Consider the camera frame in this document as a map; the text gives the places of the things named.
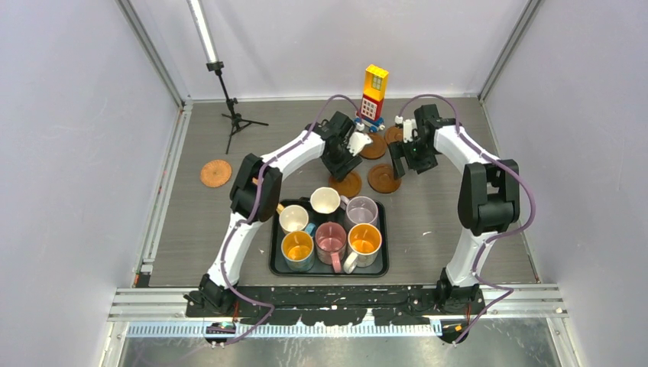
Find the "dark wooden coaster four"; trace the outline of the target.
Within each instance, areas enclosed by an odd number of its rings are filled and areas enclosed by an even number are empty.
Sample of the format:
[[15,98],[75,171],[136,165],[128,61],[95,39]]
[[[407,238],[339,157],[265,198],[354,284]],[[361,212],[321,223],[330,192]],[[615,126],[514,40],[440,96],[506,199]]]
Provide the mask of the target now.
[[360,193],[362,180],[358,172],[352,171],[341,181],[337,181],[333,176],[330,176],[328,185],[336,190],[338,194],[352,198]]

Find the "dark wooden coaster two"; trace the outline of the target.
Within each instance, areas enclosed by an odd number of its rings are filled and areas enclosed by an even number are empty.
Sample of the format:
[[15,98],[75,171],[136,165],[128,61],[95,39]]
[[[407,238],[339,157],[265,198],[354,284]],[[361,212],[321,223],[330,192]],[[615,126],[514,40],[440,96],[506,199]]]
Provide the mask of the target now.
[[403,141],[403,129],[394,125],[385,130],[384,140],[387,145]]

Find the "white cup black outside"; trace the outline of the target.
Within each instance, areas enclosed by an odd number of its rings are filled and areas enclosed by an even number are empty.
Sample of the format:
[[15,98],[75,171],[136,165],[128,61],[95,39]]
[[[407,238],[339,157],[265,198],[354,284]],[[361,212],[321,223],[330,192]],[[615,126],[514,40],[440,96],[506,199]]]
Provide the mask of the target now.
[[324,222],[338,222],[342,203],[339,193],[331,187],[315,189],[304,202],[309,221],[319,225]]

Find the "dark wooden coaster one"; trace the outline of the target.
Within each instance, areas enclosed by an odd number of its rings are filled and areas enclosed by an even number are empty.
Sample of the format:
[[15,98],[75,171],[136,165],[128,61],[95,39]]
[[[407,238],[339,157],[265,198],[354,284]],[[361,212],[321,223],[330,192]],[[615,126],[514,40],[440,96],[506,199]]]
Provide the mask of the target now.
[[387,151],[387,143],[384,137],[378,133],[368,133],[368,137],[371,139],[371,143],[365,145],[359,155],[368,160],[377,160],[383,157]]

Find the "dark wooden coaster three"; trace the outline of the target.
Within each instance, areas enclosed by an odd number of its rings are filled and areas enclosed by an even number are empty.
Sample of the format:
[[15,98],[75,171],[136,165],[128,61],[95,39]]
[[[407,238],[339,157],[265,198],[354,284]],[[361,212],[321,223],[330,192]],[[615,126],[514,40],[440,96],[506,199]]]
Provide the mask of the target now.
[[400,188],[401,179],[395,178],[391,164],[376,164],[368,172],[368,183],[374,191],[389,194]]

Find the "lilac textured mug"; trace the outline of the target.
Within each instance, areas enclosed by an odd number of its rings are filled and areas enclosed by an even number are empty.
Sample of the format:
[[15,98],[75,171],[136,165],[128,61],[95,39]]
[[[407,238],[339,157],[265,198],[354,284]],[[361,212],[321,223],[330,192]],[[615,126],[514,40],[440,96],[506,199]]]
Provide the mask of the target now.
[[377,225],[378,205],[377,202],[367,196],[356,196],[348,198],[340,197],[340,207],[344,210],[343,226],[350,230],[357,224]]

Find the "cream cup yellow handle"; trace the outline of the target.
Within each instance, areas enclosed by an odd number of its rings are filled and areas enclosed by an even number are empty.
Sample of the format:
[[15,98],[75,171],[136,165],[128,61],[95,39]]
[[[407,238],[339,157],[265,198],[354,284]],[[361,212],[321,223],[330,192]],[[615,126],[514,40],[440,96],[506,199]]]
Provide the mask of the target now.
[[284,233],[303,231],[309,224],[309,214],[300,205],[277,205],[279,224]]

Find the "light woven coaster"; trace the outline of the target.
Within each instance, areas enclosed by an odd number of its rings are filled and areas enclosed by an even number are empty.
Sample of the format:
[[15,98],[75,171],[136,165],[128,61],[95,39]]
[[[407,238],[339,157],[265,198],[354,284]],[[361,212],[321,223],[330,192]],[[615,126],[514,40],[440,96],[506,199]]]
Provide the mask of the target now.
[[207,187],[221,187],[232,176],[230,163],[224,160],[213,160],[206,163],[200,171],[200,180]]

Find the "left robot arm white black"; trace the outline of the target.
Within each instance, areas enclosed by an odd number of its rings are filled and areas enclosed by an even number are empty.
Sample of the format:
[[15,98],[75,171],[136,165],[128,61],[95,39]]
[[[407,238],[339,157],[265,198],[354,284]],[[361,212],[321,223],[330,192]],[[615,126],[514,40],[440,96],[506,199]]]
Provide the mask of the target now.
[[284,179],[304,164],[320,159],[329,173],[342,180],[362,161],[360,152],[372,142],[345,114],[306,126],[294,139],[271,153],[248,154],[230,191],[228,228],[197,291],[186,296],[193,305],[217,317],[228,315],[238,298],[235,287],[253,238],[274,214]]

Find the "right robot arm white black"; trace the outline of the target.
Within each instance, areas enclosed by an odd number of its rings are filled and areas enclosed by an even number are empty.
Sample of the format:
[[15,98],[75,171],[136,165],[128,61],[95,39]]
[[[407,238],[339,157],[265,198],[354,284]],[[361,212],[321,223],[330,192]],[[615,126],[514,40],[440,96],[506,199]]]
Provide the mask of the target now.
[[395,178],[436,167],[439,155],[462,176],[457,212],[463,229],[433,293],[437,310],[457,313],[478,299],[478,276],[496,236],[519,219],[520,185],[514,177],[519,167],[488,153],[454,118],[442,118],[434,104],[419,107],[411,119],[397,115],[394,124],[402,131],[388,145]]

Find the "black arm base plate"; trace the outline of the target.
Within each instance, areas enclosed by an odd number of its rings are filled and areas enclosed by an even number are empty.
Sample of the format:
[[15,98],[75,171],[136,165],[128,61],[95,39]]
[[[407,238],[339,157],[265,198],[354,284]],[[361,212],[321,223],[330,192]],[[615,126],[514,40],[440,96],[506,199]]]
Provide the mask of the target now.
[[207,300],[201,291],[185,294],[188,317],[235,317],[244,325],[358,325],[371,316],[377,326],[423,325],[431,316],[464,321],[485,307],[481,289],[443,298],[433,285],[241,286]]

